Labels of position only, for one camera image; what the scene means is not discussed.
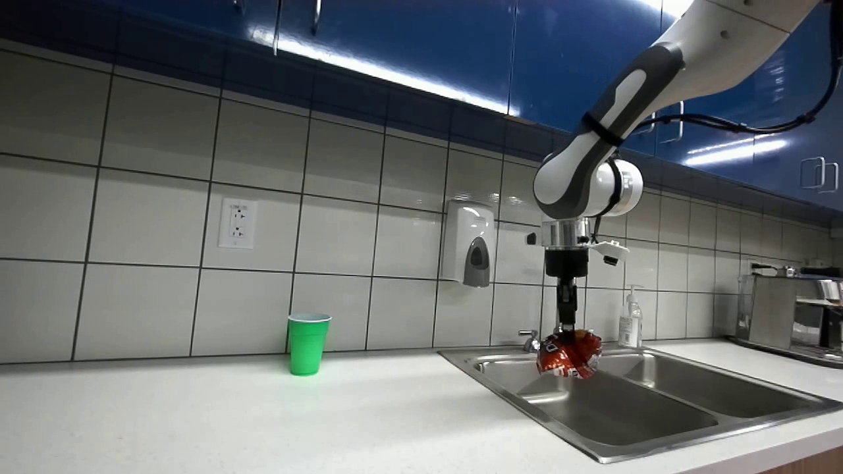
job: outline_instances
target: white countertop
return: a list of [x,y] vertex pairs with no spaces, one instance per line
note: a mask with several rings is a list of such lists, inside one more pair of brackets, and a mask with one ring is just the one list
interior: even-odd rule
[[[659,350],[843,400],[843,371],[729,342]],[[435,354],[0,369],[0,472],[758,472],[843,444],[843,412],[601,466]]]

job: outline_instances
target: sink basin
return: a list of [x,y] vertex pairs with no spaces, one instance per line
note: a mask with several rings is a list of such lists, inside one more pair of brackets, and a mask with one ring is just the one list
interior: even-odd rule
[[526,354],[441,354],[506,402],[601,463],[719,441],[840,402],[656,350],[609,350],[590,379],[540,373]]

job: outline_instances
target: plastic cup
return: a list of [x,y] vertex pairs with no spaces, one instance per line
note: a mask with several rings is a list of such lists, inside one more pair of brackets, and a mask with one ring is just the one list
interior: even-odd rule
[[311,377],[318,371],[328,327],[331,319],[324,313],[295,313],[286,319],[290,373]]

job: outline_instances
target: wall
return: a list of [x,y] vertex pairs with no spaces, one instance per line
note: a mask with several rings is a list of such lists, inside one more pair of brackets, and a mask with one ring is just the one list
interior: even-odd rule
[[[290,310],[328,350],[490,344],[553,323],[534,163],[225,90],[0,43],[0,364],[281,354]],[[219,247],[224,198],[257,202],[253,250]],[[436,279],[441,202],[498,215],[494,285]],[[711,338],[748,260],[826,264],[823,230],[648,193],[602,225],[580,321]]]

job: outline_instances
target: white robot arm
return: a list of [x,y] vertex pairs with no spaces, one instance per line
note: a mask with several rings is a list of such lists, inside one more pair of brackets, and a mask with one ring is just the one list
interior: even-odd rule
[[559,327],[543,342],[540,369],[588,371],[597,338],[574,331],[577,288],[588,275],[582,221],[635,207],[642,179],[614,151],[653,111],[735,86],[752,74],[819,0],[694,0],[609,92],[582,126],[534,173],[534,200],[553,219],[543,230],[545,271],[559,277]]

